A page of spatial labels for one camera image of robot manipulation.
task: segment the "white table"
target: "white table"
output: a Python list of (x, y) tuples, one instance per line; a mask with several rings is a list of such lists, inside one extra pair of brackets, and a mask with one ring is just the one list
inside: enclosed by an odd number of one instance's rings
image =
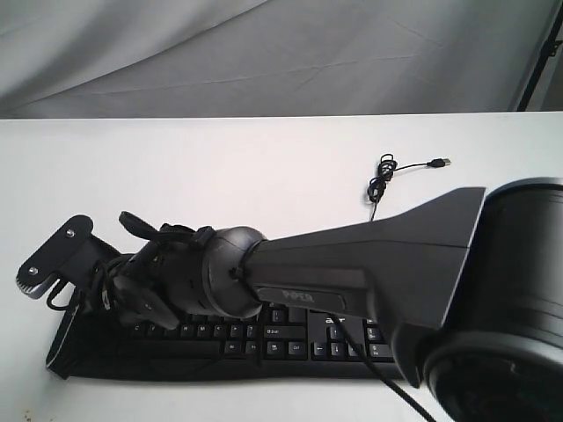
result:
[[(563, 113), (240, 120), (0, 120), (0, 420), (418, 421), (379, 382), (154, 384), (61, 381), (44, 360), (61, 315), (14, 276), (67, 218), (87, 214), (121, 251), (143, 244), (121, 210), (154, 225), (250, 225), (268, 237), (364, 222), (374, 163), (449, 157), (398, 173), (377, 211), (395, 215), (460, 186), (563, 176)], [(426, 388), (407, 388), (438, 420)]]

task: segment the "white tabletop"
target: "white tabletop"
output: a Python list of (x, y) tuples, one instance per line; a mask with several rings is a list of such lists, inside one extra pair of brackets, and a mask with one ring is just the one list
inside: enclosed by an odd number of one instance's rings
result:
[[(364, 222), (366, 183), (386, 152), (399, 164), (452, 165), (398, 173), (378, 218), (460, 186), (563, 176), (563, 113), (0, 120), (0, 420), (420, 420), (379, 382), (62, 381), (44, 367), (61, 315), (13, 282), (75, 214), (121, 251), (143, 244), (118, 223), (121, 210), (156, 226), (250, 225), (270, 238)], [(407, 389), (449, 420), (425, 387)]]

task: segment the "black keyboard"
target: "black keyboard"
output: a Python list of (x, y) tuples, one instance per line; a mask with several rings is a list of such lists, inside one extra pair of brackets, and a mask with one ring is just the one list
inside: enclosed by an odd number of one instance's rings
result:
[[(376, 322), (341, 319), (379, 369), (398, 378)], [(136, 381), (372, 376), (327, 314), (316, 311), (270, 305), (243, 320), (191, 315), (170, 331), (154, 324), (127, 329), (107, 324), (67, 311), (48, 366), (63, 378)]]

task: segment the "wire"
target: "wire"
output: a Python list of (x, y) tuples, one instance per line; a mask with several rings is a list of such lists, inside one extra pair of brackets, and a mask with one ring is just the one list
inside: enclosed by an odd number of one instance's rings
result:
[(373, 211), (371, 212), (369, 220), (373, 222), (373, 219), (376, 216), (377, 204), (379, 204), (379, 201), (383, 198), (385, 189), (387, 188), (387, 183), (391, 182), (391, 179), (396, 171), (410, 169), (413, 167), (439, 169), (450, 164), (451, 161), (448, 158), (435, 158), (427, 163), (409, 164), (404, 165), (403, 167), (397, 167), (398, 163), (393, 154), (383, 154), (379, 159), (379, 164), (377, 165), (376, 176), (369, 181), (368, 185), (368, 198), (369, 201), (373, 203)]
[(328, 316), (333, 320), (334, 324), (338, 327), (338, 329), (340, 331), (342, 331), (342, 334), (344, 335), (344, 339), (347, 341), (347, 343), (350, 345), (350, 347), (352, 347), (352, 349), (358, 355), (358, 357), (363, 362), (363, 364), (369, 369), (369, 371), (371, 371), (371, 373), (376, 378), (381, 380), (381, 382), (383, 384), (385, 384), (387, 387), (392, 389), (399, 397), (401, 397), (403, 400), (405, 400), (426, 421), (436, 422), (436, 420), (434, 418), (432, 418), (430, 413), (428, 413), (427, 410), (424, 409), (416, 400), (414, 400), (411, 396), (409, 396), (406, 391), (401, 389), (397, 385), (397, 383), (395, 383), (393, 380), (387, 378), (386, 375), (384, 375), (379, 369), (377, 369), (377, 367), (373, 364), (373, 362), (371, 362), (368, 359), (368, 356), (366, 355), (366, 353), (360, 347), (358, 347), (358, 345), (355, 343), (354, 339), (352, 338), (352, 336), (350, 335), (350, 333), (348, 332), (348, 330), (346, 329), (344, 324), (340, 322), (339, 318), (336, 315), (328, 314)]

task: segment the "robotic arm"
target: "robotic arm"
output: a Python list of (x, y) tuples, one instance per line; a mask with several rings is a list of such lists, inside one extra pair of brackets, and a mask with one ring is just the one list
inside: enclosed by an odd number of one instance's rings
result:
[(53, 307), (71, 282), (84, 312), (168, 329), (181, 312), (251, 317), (263, 302), (372, 318), (406, 380), (426, 381), (453, 419), (482, 420), (485, 408), (499, 420), (563, 418), (558, 180), (488, 197), (457, 189), (390, 219), (271, 241), (247, 227), (120, 221), (148, 240), (136, 254), (120, 255), (78, 215), (21, 266), (21, 290), (37, 299), (53, 287)]

